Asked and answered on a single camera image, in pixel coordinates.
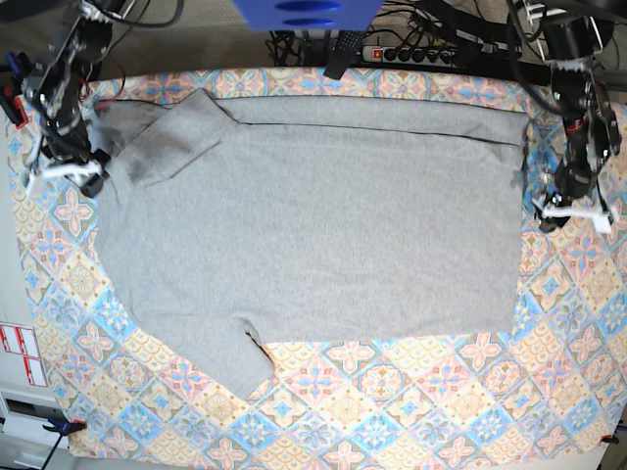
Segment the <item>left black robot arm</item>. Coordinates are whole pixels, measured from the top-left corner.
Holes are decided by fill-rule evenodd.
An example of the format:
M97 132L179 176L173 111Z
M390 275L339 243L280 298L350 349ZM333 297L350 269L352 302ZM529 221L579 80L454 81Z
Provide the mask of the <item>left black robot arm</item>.
M562 119L566 148L540 195L533 199L534 216L545 233L570 219L592 221L608 234L619 219L599 183L606 162L622 144L608 84L596 56L611 40L613 29L626 20L623 1L510 1L506 41L511 71L518 84L545 112ZM552 99L547 101L523 74L514 49L536 43L551 73Z

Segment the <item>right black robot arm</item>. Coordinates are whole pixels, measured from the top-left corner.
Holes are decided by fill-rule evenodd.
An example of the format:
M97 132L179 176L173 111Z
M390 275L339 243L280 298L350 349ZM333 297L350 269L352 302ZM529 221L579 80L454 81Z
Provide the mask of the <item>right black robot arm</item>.
M95 197L108 178L111 157L94 150L81 111L81 94L108 53L115 20L126 1L81 1L76 18L53 44L51 59L35 63L22 81L26 102L37 115L40 134L26 161L25 188L32 192L51 178L63 177L86 198Z

